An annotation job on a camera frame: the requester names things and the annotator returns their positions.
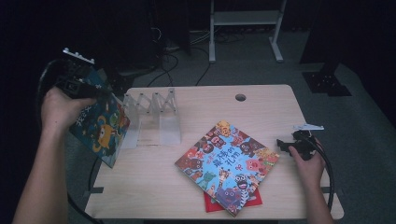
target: wire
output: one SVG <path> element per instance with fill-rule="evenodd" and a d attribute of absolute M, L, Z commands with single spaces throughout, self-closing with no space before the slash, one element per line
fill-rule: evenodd
<path fill-rule="evenodd" d="M 150 81 L 150 83 L 147 85 L 147 87 L 149 87 L 155 80 L 157 80 L 159 77 L 161 77 L 161 76 L 163 76 L 163 75 L 165 75 L 165 74 L 168 75 L 168 77 L 169 77 L 171 83 L 173 83 L 173 79 L 172 79 L 171 76 L 169 75 L 169 72 L 172 71 L 172 70 L 174 70 L 174 69 L 177 67 L 177 65 L 178 65 L 178 58 L 177 58 L 175 55 L 172 55 L 172 54 L 166 54 L 166 56 L 170 56 L 170 57 L 174 58 L 174 59 L 176 60 L 175 65 L 173 65 L 169 70 L 166 70 L 166 69 L 163 68 L 163 71 L 164 71 L 164 72 L 161 73 L 161 74 L 159 74 L 158 76 L 156 76 L 154 79 L 152 79 L 152 80 Z"/>
<path fill-rule="evenodd" d="M 88 179 L 88 191 L 91 191 L 91 181 L 92 181 L 92 174 L 93 174 L 93 170 L 96 166 L 96 163 L 98 162 L 99 157 L 96 157 L 95 161 L 93 162 L 93 166 L 91 168 L 91 172 L 90 172 L 90 178 Z"/>
<path fill-rule="evenodd" d="M 157 27 L 151 27 L 151 30 L 158 31 L 157 41 L 159 41 L 161 39 L 161 36 L 163 36 L 163 32 L 161 32 L 161 30 L 159 28 L 157 28 Z"/>
<path fill-rule="evenodd" d="M 70 205 L 83 217 L 87 218 L 91 223 L 97 223 L 97 224 L 101 224 L 103 223 L 102 221 L 98 221 L 95 218 L 91 217 L 90 215 L 88 215 L 87 213 L 85 213 L 84 211 L 82 211 L 77 205 L 76 203 L 73 201 L 72 197 L 70 196 L 70 194 L 67 192 L 67 201 L 70 203 Z"/>
<path fill-rule="evenodd" d="M 224 33 L 220 33 L 218 35 L 216 35 L 215 41 L 217 44 L 221 44 L 221 45 L 228 45 L 228 44 L 233 44 L 239 41 L 242 41 L 245 39 L 245 35 L 241 32 L 240 35 L 242 37 L 238 37 L 237 35 L 228 35 L 228 34 L 224 34 Z"/>
<path fill-rule="evenodd" d="M 198 50 L 204 52 L 204 53 L 206 54 L 207 58 L 209 58 L 209 53 L 207 53 L 206 50 L 200 49 L 200 48 L 192 48 L 192 49 L 198 49 Z M 200 83 L 200 81 L 202 80 L 202 78 L 204 78 L 204 76 L 206 75 L 206 73 L 207 73 L 207 71 L 209 70 L 209 68 L 210 68 L 210 63 L 207 64 L 206 70 L 205 70 L 204 73 L 200 76 L 200 78 L 198 79 L 198 81 L 195 83 L 195 86 L 198 86 L 198 83 Z"/>
<path fill-rule="evenodd" d="M 214 31 L 214 33 L 217 33 L 218 30 L 220 30 L 220 28 L 221 28 L 221 26 L 217 26 L 216 29 L 215 29 L 215 31 Z M 210 32 L 207 31 L 207 30 L 205 30 L 205 31 L 190 31 L 190 34 L 197 34 L 197 33 L 205 33 L 205 34 L 202 35 L 202 36 L 200 36 L 200 37 L 197 37 L 196 39 L 193 39 L 192 41 L 190 41 L 190 45 L 191 45 L 191 46 L 196 45 L 196 44 L 199 44 L 199 43 L 203 43 L 203 42 L 205 42 L 206 40 L 208 40 L 209 37 L 210 37 Z M 175 52 L 175 51 L 177 51 L 177 50 L 180 50 L 180 47 L 165 48 L 165 50 L 166 50 L 167 52 Z"/>
<path fill-rule="evenodd" d="M 333 201 L 333 197 L 334 197 L 334 177 L 332 175 L 332 165 L 330 164 L 330 161 L 327 158 L 324 150 L 322 148 L 320 148 L 320 147 L 322 147 L 322 145 L 320 143 L 316 142 L 314 144 L 309 139 L 304 137 L 302 134 L 299 134 L 299 133 L 297 133 L 297 134 L 299 135 L 299 139 L 302 139 L 306 143 L 311 145 L 320 154 L 320 156 L 323 158 L 323 160 L 326 162 L 326 171 L 327 171 L 327 174 L 329 175 L 329 179 L 330 179 L 330 192 L 329 192 L 329 200 L 327 201 L 327 206 L 329 207 L 329 210 L 332 211 L 332 201 Z"/>

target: red book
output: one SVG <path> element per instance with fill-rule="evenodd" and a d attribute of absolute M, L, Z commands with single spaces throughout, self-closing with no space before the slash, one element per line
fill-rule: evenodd
<path fill-rule="evenodd" d="M 216 212 L 224 210 L 224 208 L 215 200 L 212 200 L 212 198 L 206 192 L 204 192 L 204 199 L 206 212 Z M 262 197 L 260 196 L 258 190 L 254 190 L 253 196 L 250 197 L 249 200 L 247 200 L 245 206 L 254 206 L 260 204 L 262 204 Z"/>

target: book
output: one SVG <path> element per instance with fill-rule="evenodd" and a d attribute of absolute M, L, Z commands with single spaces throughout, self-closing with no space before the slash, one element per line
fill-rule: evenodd
<path fill-rule="evenodd" d="M 98 89 L 106 87 L 93 69 L 83 81 Z M 130 123 L 121 101 L 110 93 L 98 97 L 94 105 L 81 110 L 69 132 L 112 168 Z"/>
<path fill-rule="evenodd" d="M 211 198 L 206 192 L 204 192 L 204 200 L 205 200 L 205 210 L 206 212 L 217 212 L 224 210 L 224 208 L 218 204 L 213 198 Z M 253 192 L 253 195 L 247 200 L 245 207 L 255 206 L 262 204 L 262 196 L 259 193 L 259 190 L 256 189 Z"/>
<path fill-rule="evenodd" d="M 274 151 L 221 120 L 175 165 L 236 217 L 278 158 Z"/>

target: table hole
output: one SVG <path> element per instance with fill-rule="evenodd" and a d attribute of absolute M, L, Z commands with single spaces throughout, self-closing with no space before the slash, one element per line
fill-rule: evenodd
<path fill-rule="evenodd" d="M 244 94 L 236 94 L 235 99 L 239 102 L 244 102 L 246 101 L 247 97 Z"/>

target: white shelf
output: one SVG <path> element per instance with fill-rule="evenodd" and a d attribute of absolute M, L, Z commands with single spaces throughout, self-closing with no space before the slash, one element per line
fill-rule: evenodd
<path fill-rule="evenodd" d="M 270 11 L 224 11 L 214 13 L 214 25 L 261 25 L 276 24 L 278 10 Z"/>

